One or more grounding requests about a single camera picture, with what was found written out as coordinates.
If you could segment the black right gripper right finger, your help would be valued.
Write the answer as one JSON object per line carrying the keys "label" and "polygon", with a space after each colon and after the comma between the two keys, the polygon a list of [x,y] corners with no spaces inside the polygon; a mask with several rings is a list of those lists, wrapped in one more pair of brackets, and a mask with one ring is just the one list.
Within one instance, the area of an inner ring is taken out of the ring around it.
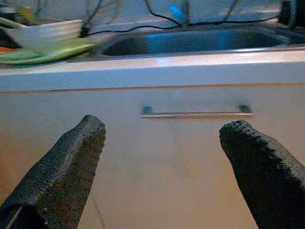
{"label": "black right gripper right finger", "polygon": [[303,229],[305,167],[247,121],[225,124],[219,138],[258,228]]}

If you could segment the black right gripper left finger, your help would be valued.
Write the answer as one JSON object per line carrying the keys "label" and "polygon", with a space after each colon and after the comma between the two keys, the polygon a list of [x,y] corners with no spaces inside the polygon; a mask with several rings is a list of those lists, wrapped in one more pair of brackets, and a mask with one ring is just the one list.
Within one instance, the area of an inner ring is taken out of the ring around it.
{"label": "black right gripper left finger", "polygon": [[2,203],[1,228],[77,228],[105,140],[105,124],[89,114],[64,133]]}

